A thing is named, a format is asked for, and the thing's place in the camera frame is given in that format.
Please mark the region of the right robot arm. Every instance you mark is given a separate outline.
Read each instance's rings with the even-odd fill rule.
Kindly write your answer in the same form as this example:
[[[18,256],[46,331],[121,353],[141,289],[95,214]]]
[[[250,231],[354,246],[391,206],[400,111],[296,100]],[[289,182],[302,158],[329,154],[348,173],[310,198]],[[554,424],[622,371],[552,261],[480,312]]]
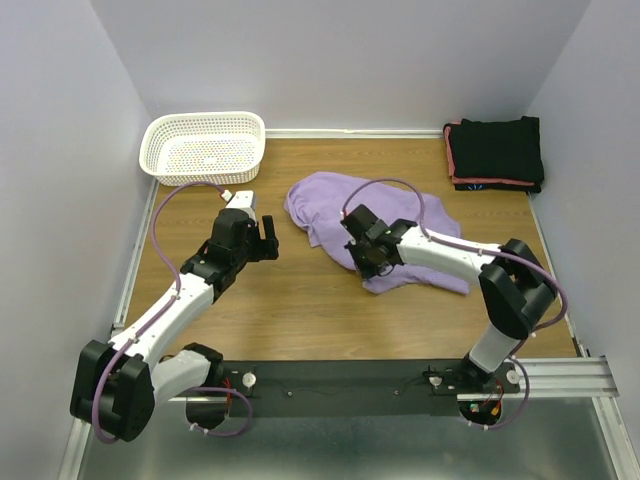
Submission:
[[[480,288],[489,324],[457,370],[462,384],[480,392],[496,380],[504,360],[525,342],[560,293],[553,277],[522,241],[481,244],[438,234],[415,221],[386,224],[360,205],[343,216],[345,245],[365,280],[396,266],[425,267]]]

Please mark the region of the purple t-shirt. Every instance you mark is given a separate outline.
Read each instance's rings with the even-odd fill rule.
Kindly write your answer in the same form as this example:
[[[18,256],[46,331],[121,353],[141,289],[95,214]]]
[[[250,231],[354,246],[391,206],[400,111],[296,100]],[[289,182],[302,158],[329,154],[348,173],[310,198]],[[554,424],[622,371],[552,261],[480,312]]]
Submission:
[[[307,233],[310,246],[322,248],[332,260],[351,271],[355,265],[345,249],[350,236],[340,224],[340,211],[348,195],[364,183],[363,178],[316,172],[294,184],[284,203],[293,223]],[[416,220],[420,201],[425,204],[424,224],[427,228],[453,237],[461,235],[459,223],[446,213],[441,200],[430,194],[416,195],[375,183],[357,193],[349,201],[349,207],[363,204],[386,224],[391,224],[397,219]],[[462,295],[470,293],[468,282],[419,266],[398,266],[386,276],[364,280],[362,287],[373,294],[383,294],[410,284],[440,287]]]

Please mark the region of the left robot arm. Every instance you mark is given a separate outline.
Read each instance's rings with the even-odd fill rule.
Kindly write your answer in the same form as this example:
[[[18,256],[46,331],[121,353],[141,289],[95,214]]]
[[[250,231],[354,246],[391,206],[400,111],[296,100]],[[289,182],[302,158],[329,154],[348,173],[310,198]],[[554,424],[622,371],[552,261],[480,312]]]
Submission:
[[[224,208],[211,235],[180,268],[168,290],[137,321],[107,342],[81,350],[70,413],[89,423],[103,443],[130,442],[156,406],[184,392],[234,395],[214,349],[192,343],[169,360],[177,336],[209,309],[251,262],[275,260],[279,240],[272,216]]]

